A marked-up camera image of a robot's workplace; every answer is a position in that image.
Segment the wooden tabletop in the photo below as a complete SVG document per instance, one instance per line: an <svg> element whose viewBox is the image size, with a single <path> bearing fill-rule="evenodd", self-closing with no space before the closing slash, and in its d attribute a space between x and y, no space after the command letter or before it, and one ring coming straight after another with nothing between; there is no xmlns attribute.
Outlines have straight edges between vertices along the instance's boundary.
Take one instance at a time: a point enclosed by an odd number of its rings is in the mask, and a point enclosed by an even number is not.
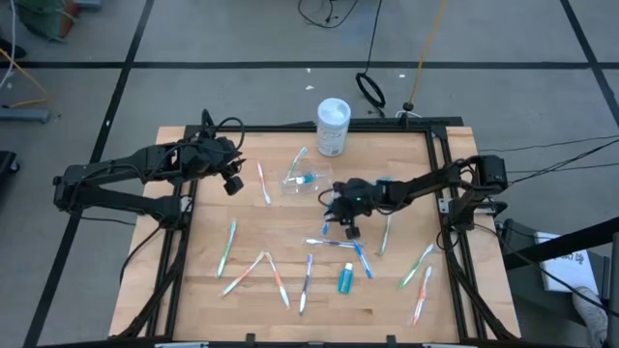
<svg viewBox="0 0 619 348"><path fill-rule="evenodd" d="M158 143L176 141L184 128L161 128ZM454 159L477 154L472 130L448 128ZM235 142L238 133L225 134ZM392 177L408 181L429 172L427 146L422 134L349 133L344 153L325 158L316 151L314 133L247 133L240 174L245 187L227 196L220 177L200 181L193 212L187 263L180 294L174 339L241 341L247 333L258 341L384 342L394 334L398 342L457 342L457 326L452 304L445 256L434 252L409 284L398 290L402 277L439 230L433 194L415 200L394 214L392 229L383 256L379 249L386 218L373 214L359 217L361 241L365 244L374 279L368 279L352 249L334 246L307 246L305 238L321 237L322 216L317 194L285 195L279 181L302 147L307 159L329 163L334 180L352 177L376 180ZM436 141L440 155L440 145ZM267 207L256 171L262 164L273 206ZM168 183L149 183L144 194L157 197L172 194ZM230 221L236 218L235 240L221 279L215 278ZM476 222L492 227L491 217ZM149 217L139 217L132 248L156 227ZM328 237L345 240L342 228L331 224ZM516 313L498 241L484 229L468 232L469 245L479 292L505 327L519 335ZM110 334L129 325L153 292L162 250L163 232L134 258L125 272ZM260 250L273 254L291 302L286 310L268 261L260 263L228 296L219 294L253 262ZM314 265L305 315L299 316L299 301L306 273L306 259L313 254ZM346 262L354 265L354 284L349 295L339 294L339 273ZM419 298L424 270L432 266L428 294L416 327L406 321ZM470 303L462 291L470 336L475 335ZM168 299L162 301L167 313ZM164 324L159 324L162 332Z"/></svg>

